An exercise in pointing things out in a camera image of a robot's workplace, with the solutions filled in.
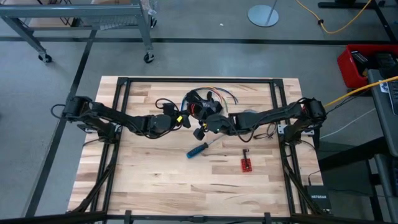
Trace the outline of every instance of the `black floor strip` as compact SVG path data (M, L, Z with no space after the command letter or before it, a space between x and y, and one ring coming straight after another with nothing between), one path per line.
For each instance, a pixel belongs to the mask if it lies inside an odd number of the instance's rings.
M70 87L70 92L68 94L67 99L75 96L75 94L77 92L81 77L83 76L83 72L84 72L84 69L85 69L85 66L86 66L86 63L88 60L88 56L90 54L91 47L93 46L93 40L95 38L96 33L97 33L96 30L91 31L90 37L88 38L88 42L86 44L85 51L83 52L83 56L81 56L78 70L76 72L75 78L73 79L73 83ZM36 213L37 207L39 206L39 202L40 202L40 199L41 199L43 191L44 191L45 183L47 182L52 164L54 162L55 155L57 153L58 146L60 144L61 137L63 134L63 130L65 129L66 123L67 123L67 121L65 119L59 120L59 122L57 124L57 128L53 133L50 148L47 153L47 157L45 158L45 162L44 162L42 171L40 173L39 179L37 181L37 184L35 186L35 190L32 194L32 198L30 199L29 205L27 207L25 217L33 217Z
M86 37L37 37L41 42L87 42ZM0 37L0 41L24 41L20 37ZM141 38L97 37L96 43L142 43ZM175 44L279 44L279 45L348 45L391 44L388 40L266 40L266 39L212 39L212 38L152 38L153 43Z

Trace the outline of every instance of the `gray floor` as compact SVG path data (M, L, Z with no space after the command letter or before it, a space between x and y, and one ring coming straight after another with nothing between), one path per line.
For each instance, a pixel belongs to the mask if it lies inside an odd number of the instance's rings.
M158 25L153 37L387 40L373 11L338 35L327 35L315 18L294 1L278 2L280 21L270 28L252 25L246 11L271 0L169 0L159 2ZM330 30L341 27L357 10L318 9L316 2L304 4L322 15ZM398 9L384 8L398 36ZM36 32L36 36L87 37L85 31ZM0 35L16 35L0 22ZM99 32L100 37L135 37L136 30ZM44 65L36 52L23 42L0 42L0 218L19 217L37 178L57 120L49 108L65 101L72 84L84 43L45 42L54 63ZM142 61L142 44L95 43L83 74L79 95L94 97L103 75L296 77L304 96L329 102L346 92L336 59L344 46L248 45L248 44L154 44L156 60ZM322 135L331 133L371 110L371 98L359 98L330 114ZM325 138L326 142L358 145L382 135L375 112L344 131ZM51 170L38 215L63 213L72 191L85 135L68 124ZM358 177L359 166L323 174L333 189L361 189L366 181ZM366 197L331 192L333 209L341 217L372 219Z

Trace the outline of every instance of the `blue screwdriver handle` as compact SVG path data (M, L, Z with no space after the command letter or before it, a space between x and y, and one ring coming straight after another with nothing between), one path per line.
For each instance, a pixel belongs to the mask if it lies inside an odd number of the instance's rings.
M209 147L209 145L207 143L204 143L204 144L192 149L191 151L189 151L187 153L188 159L191 159L192 157L194 157L197 154L201 153L203 150L207 149L208 147Z

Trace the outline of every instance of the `red container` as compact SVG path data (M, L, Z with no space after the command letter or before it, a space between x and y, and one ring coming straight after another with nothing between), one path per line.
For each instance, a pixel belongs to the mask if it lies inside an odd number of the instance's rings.
M338 57L337 63L348 88L361 88L368 84L368 78L359 74L351 52L357 50L363 56L369 57L377 52L392 52L398 55L398 45L347 45L346 50Z

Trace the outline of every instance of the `black mounting bracket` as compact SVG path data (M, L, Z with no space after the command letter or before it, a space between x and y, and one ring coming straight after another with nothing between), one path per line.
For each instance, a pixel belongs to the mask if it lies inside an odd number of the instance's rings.
M279 88L284 88L284 81L283 81L283 79L281 79L281 78L275 78L275 79L273 79L272 81L275 83L275 85L276 85L277 87L279 87Z
M207 222L207 217L203 215L194 215L190 221L193 223L205 223Z
M134 220L131 220L131 210L126 210L124 213L124 224L132 224Z
M269 212L264 213L264 221L262 224L272 224L271 214Z
M119 77L118 78L118 82L117 82L117 86L121 86L124 85L128 82L128 78L127 77Z

